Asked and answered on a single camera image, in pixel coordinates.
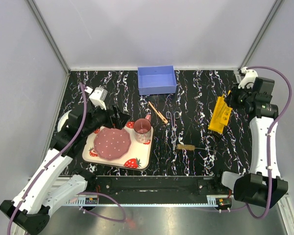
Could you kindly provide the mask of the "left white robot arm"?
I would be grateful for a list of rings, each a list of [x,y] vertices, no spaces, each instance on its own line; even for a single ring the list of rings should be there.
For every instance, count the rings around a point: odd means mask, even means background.
[[[96,190],[95,174],[78,168],[64,185],[51,191],[61,172],[82,153],[87,138],[101,127],[121,130],[131,116],[113,106],[104,110],[94,105],[77,105],[59,121],[44,161],[24,189],[12,200],[4,200],[0,210],[29,235],[38,235],[51,216],[77,194]]]

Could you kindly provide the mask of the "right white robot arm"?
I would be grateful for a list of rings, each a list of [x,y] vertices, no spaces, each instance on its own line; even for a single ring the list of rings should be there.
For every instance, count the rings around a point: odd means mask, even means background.
[[[213,190],[224,194],[231,189],[237,201],[272,208],[288,191],[281,179],[276,159],[276,129],[279,108],[272,104],[275,81],[268,78],[244,78],[236,83],[226,103],[243,108],[248,115],[252,152],[248,174],[225,171],[213,181]]]

